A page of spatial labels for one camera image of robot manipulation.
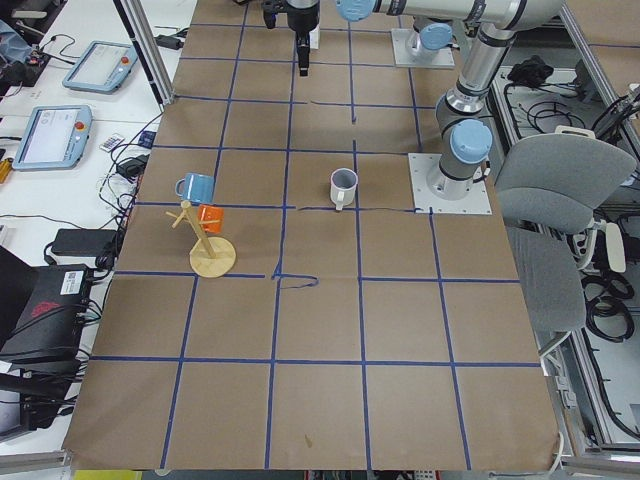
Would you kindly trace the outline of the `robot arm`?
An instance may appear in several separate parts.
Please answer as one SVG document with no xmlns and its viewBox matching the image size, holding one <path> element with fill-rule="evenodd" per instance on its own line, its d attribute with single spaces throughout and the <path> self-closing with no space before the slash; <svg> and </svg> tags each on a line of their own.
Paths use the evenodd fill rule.
<svg viewBox="0 0 640 480">
<path fill-rule="evenodd" d="M 459 19 L 478 22 L 479 31 L 456 85 L 439 100 L 436 118 L 443 138 L 439 164 L 429 170 L 427 185 L 438 197 L 459 200 L 490 151 L 491 132 L 477 119 L 484 99 L 515 35 L 559 13 L 562 1 L 338 1 L 340 15 L 351 22 L 373 13 L 389 16 Z"/>
<path fill-rule="evenodd" d="M 356 22 L 371 13 L 381 12 L 381 1 L 336 1 L 341 17 Z M 318 26 L 320 18 L 319 1 L 263 1 L 263 18 L 268 29 L 276 25 L 278 14 L 285 14 L 289 28 L 295 33 L 298 69 L 302 77 L 309 74 L 311 32 Z M 427 22 L 424 26 L 414 27 L 415 40 L 409 41 L 413 53 L 437 52 L 447 47 L 452 40 L 452 28 L 443 22 Z"/>
</svg>

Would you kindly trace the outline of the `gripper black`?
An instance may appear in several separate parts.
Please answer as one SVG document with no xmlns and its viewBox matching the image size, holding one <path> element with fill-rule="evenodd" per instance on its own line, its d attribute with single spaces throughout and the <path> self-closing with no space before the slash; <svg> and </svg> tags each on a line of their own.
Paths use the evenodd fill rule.
<svg viewBox="0 0 640 480">
<path fill-rule="evenodd" d="M 319 0 L 286 0 L 287 23 L 296 33 L 296 52 L 298 70 L 301 77 L 309 75 L 310 66 L 310 32 L 319 24 Z"/>
</svg>

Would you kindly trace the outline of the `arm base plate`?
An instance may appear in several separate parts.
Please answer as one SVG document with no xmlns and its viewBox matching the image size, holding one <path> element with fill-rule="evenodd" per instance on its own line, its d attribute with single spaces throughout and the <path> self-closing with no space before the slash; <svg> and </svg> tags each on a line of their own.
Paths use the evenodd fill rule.
<svg viewBox="0 0 640 480">
<path fill-rule="evenodd" d="M 449 47 L 452 35 L 446 34 L 442 41 L 429 45 L 433 35 L 421 35 L 412 29 L 391 30 L 394 61 L 396 67 L 423 69 L 453 69 L 454 57 Z"/>
<path fill-rule="evenodd" d="M 452 180 L 440 170 L 440 154 L 410 153 L 414 210 L 424 214 L 491 215 L 482 167 L 467 180 Z"/>
</svg>

